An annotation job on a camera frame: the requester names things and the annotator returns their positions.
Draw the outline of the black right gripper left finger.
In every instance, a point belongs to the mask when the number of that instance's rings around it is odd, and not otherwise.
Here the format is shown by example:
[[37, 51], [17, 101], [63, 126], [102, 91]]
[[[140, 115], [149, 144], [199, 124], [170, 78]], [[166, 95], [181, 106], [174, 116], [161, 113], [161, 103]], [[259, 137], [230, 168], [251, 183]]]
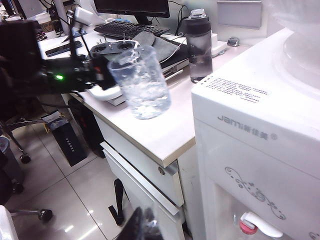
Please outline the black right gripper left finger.
[[143, 210], [137, 207], [122, 231], [116, 238], [117, 240], [144, 240], [143, 229]]

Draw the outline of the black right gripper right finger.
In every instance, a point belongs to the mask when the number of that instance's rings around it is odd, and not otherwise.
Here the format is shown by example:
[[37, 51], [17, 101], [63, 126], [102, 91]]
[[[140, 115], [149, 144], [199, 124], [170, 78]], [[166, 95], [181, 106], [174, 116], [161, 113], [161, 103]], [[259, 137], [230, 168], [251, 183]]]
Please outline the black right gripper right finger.
[[159, 224], [151, 208], [144, 211], [144, 239], [163, 240]]

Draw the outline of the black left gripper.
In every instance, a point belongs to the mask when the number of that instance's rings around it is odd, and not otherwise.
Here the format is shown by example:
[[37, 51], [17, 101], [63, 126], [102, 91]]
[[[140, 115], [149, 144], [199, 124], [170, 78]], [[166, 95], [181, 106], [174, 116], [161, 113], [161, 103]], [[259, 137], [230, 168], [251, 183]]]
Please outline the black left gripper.
[[89, 81], [86, 83], [87, 89], [93, 88], [97, 85], [103, 90], [107, 90], [117, 85], [115, 79], [107, 68], [109, 60], [104, 56], [87, 56], [85, 62], [91, 72], [89, 75]]

